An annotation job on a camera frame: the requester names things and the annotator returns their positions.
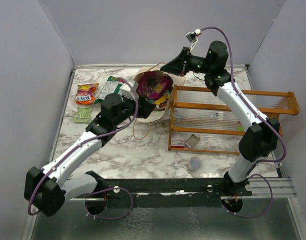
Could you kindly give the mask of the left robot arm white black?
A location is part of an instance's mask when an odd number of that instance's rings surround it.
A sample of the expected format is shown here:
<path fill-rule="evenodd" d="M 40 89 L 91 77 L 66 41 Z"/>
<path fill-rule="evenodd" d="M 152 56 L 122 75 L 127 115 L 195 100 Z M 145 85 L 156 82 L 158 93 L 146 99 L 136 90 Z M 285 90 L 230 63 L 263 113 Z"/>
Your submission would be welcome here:
<path fill-rule="evenodd" d="M 24 198 L 28 200 L 28 214 L 33 216 L 32 207 L 36 207 L 50 217 L 61 209 L 65 201 L 84 194 L 99 197 L 104 186 L 95 177 L 86 173 L 78 179 L 69 180 L 69 176 L 116 133 L 125 129 L 120 126 L 122 122 L 146 119 L 154 107 L 144 97 L 130 99 L 117 93 L 107 95 L 101 103 L 100 112 L 70 148 L 42 168 L 32 167 L 27 172 Z"/>

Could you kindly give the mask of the dark green snack bag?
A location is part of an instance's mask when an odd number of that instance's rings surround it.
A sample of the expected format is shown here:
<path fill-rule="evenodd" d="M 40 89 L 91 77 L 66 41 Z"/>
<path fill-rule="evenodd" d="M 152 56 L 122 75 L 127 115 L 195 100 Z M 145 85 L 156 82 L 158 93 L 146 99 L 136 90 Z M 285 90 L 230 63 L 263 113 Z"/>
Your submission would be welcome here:
<path fill-rule="evenodd" d="M 109 94 L 118 94 L 120 87 L 123 85 L 124 79 L 121 77 L 109 76 L 103 88 L 95 98 L 94 104 L 104 101 L 105 97 Z"/>

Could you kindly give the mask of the light green snack packet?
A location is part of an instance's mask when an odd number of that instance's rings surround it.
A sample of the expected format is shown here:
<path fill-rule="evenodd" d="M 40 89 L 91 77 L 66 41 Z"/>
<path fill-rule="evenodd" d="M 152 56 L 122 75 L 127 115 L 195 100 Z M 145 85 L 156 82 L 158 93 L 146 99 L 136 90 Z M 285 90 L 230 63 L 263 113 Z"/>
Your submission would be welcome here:
<path fill-rule="evenodd" d="M 92 110 L 93 109 L 91 107 L 77 107 L 76 114 L 73 117 L 73 122 L 84 124 L 90 123 L 92 117 Z"/>

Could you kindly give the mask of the yellow orange snack packet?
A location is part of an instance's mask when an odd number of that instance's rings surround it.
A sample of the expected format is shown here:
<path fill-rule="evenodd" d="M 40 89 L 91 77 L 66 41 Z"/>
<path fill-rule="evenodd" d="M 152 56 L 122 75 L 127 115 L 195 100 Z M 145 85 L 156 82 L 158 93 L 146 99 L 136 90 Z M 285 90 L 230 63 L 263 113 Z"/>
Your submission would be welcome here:
<path fill-rule="evenodd" d="M 171 92 L 167 90 L 163 95 L 154 102 L 156 109 L 163 109 L 167 106 Z"/>

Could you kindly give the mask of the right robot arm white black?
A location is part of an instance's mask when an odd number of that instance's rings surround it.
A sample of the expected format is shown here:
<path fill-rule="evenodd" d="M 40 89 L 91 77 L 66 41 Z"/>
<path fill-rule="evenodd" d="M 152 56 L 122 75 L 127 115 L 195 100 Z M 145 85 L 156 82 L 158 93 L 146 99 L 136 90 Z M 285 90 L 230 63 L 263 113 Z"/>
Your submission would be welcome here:
<path fill-rule="evenodd" d="M 237 117 L 244 129 L 238 149 L 239 156 L 233 167 L 224 174 L 223 191 L 233 196 L 247 181 L 247 176 L 262 157 L 267 157 L 277 147 L 280 123 L 268 118 L 246 98 L 235 82 L 233 74 L 226 69 L 229 53 L 222 41 L 213 41 L 205 57 L 194 56 L 188 47 L 161 67 L 161 71 L 176 76 L 188 72 L 204 74 L 206 87 L 223 101 Z"/>

